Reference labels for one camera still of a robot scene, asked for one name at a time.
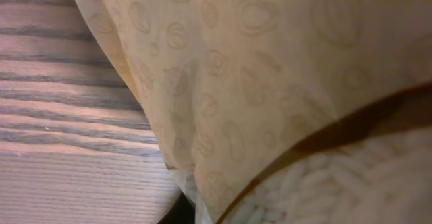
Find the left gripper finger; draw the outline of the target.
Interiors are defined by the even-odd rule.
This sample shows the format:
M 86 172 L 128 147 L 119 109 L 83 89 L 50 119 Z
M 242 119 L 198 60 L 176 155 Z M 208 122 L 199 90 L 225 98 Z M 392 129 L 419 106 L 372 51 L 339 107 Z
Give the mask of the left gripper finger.
M 181 193 L 157 224 L 195 224 L 195 205 Z

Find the plain kraft paper pouch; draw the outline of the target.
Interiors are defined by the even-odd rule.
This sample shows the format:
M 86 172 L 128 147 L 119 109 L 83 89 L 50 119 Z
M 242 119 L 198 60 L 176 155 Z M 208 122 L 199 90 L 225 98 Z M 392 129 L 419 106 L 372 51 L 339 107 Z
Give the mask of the plain kraft paper pouch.
M 430 223 L 431 0 L 75 0 L 196 223 Z

